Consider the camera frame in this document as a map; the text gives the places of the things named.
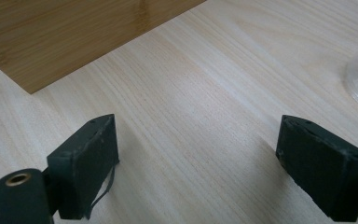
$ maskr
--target light wooden table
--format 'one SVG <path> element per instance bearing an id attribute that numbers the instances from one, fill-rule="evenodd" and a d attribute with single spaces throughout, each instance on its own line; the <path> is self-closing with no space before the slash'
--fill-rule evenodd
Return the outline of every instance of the light wooden table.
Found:
<path id="1" fill-rule="evenodd" d="M 33 95 L 0 72 L 0 178 L 115 113 L 121 163 L 89 223 L 332 223 L 274 150 L 282 114 L 358 146 L 356 50 L 358 1 L 209 0 Z"/>

